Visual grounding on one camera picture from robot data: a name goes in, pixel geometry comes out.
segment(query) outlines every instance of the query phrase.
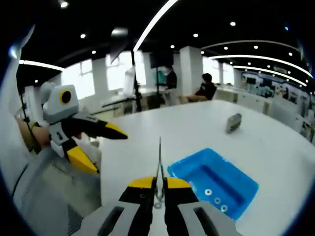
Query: blue tray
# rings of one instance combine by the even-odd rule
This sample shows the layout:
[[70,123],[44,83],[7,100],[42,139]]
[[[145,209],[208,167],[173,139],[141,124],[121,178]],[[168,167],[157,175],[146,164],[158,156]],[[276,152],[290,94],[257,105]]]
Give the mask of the blue tray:
[[[212,149],[206,148],[167,168],[172,177],[189,182],[200,201],[208,201],[219,210],[227,205],[225,214],[237,220],[253,200],[258,184]],[[211,189],[210,196],[205,189]]]

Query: white column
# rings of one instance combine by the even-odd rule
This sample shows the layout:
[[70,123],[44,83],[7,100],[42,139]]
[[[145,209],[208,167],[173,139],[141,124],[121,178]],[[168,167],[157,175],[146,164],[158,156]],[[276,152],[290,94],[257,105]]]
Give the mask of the white column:
[[220,84],[223,83],[223,63],[219,63],[219,79],[220,79]]
[[202,54],[199,48],[191,46],[180,50],[182,68],[182,94],[183,96],[194,93],[202,83]]

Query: black shirt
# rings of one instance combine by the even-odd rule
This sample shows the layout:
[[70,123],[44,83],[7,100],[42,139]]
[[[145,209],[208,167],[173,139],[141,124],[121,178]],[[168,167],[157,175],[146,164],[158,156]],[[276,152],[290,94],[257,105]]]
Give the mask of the black shirt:
[[200,89],[195,93],[195,95],[205,96],[208,100],[211,100],[216,90],[217,90],[217,87],[215,87],[213,83],[209,83],[209,84],[202,83],[200,86]]
[[168,89],[175,89],[177,87],[177,76],[174,71],[171,71],[166,76],[166,85]]

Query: white table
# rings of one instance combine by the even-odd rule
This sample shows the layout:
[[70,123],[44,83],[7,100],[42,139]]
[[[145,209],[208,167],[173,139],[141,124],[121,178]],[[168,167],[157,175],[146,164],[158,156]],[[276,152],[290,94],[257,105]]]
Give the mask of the white table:
[[[235,113],[243,116],[240,129],[226,135],[226,120]],[[101,140],[102,204],[118,200],[133,179],[155,174],[160,136],[165,169],[201,149],[212,148],[259,184],[255,198],[236,222],[244,236],[281,235],[313,182],[315,147],[282,123],[236,104],[219,100],[186,104],[112,122],[129,139]],[[154,211],[150,235],[167,235],[161,228],[163,214]]]

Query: human arm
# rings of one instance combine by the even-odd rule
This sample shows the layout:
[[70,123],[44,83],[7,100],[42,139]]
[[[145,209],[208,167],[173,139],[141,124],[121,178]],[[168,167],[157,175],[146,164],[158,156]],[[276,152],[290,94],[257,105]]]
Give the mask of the human arm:
[[[18,123],[24,143],[29,147],[35,146],[36,141],[32,137],[27,123],[19,118],[15,118],[15,120]],[[47,126],[44,127],[35,126],[33,128],[32,127],[30,128],[41,148],[44,148],[50,144],[49,130]]]

